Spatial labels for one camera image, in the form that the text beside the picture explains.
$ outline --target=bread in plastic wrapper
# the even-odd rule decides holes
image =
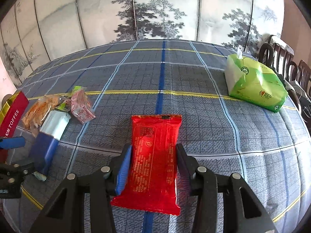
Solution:
[[[65,98],[59,95],[48,95],[38,99],[22,118],[25,129],[36,137],[49,112],[64,100]]]
[[[81,122],[86,123],[95,118],[91,104],[80,86],[75,86],[71,95],[71,113]]]

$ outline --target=tablecloth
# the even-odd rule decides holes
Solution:
[[[215,173],[240,173],[281,233],[290,233],[310,205],[310,136],[290,98],[278,113],[228,96],[224,68],[232,48],[185,40],[111,43],[53,60],[21,86],[30,104],[45,94],[86,87],[96,118],[72,118],[54,155],[46,182],[28,176],[21,199],[4,201],[7,219],[28,232],[53,191],[68,173],[90,174],[119,155],[131,141],[131,115],[182,114],[178,142],[188,155]],[[34,138],[12,149],[8,163],[26,158]],[[180,216],[113,207],[117,232],[190,232],[196,197],[177,183]],[[218,229],[223,228],[218,196]],[[90,232],[89,196],[85,232]]]

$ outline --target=brown wall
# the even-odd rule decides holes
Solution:
[[[293,0],[284,0],[281,39],[294,50],[296,64],[304,60],[311,67],[311,29]]]

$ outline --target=chair armrest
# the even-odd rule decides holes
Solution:
[[[289,89],[289,90],[287,90],[287,92],[288,92],[289,97],[293,100],[296,108],[298,109],[299,114],[301,114],[301,105],[300,105],[299,99],[298,99],[295,91],[292,89]]]

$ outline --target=pink wall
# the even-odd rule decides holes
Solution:
[[[294,50],[294,61],[311,66],[311,29],[293,0],[284,0],[284,24],[281,39]]]
[[[14,94],[16,91],[16,87],[14,86],[13,82],[11,81],[5,67],[0,59],[0,106],[2,99],[7,94]]]

